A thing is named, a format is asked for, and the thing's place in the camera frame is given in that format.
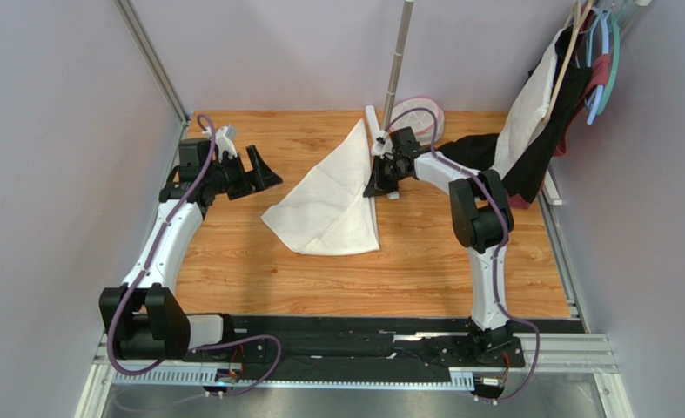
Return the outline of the white cloth napkin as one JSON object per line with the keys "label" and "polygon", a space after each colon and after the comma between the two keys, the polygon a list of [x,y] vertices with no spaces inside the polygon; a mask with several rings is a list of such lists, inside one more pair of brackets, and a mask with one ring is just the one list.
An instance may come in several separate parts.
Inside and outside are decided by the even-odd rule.
{"label": "white cloth napkin", "polygon": [[366,124],[359,120],[262,221],[292,252],[348,256],[380,249],[375,200],[364,190],[372,174]]}

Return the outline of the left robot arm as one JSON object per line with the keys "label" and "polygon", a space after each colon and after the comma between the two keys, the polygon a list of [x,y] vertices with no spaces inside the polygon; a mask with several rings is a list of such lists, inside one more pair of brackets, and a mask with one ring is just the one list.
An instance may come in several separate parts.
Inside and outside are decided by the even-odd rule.
{"label": "left robot arm", "polygon": [[183,141],[178,164],[158,195],[158,213],[135,266],[98,305],[117,361],[181,360],[225,341],[225,314],[188,314],[174,294],[187,249],[219,195],[240,199],[282,184],[255,145],[244,152],[224,141]]}

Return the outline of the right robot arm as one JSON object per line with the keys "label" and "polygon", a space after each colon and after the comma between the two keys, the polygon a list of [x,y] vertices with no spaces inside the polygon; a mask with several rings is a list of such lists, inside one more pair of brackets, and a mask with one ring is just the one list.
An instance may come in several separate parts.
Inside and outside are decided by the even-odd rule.
{"label": "right robot arm", "polygon": [[468,333],[468,353],[481,364],[502,358],[512,340],[501,295],[505,246],[514,218],[500,175],[466,168],[442,152],[427,149],[410,128],[395,131],[387,141],[391,150],[374,157],[364,197],[395,193],[399,182],[408,178],[434,185],[448,196],[453,233],[467,249],[471,268],[473,330]]}

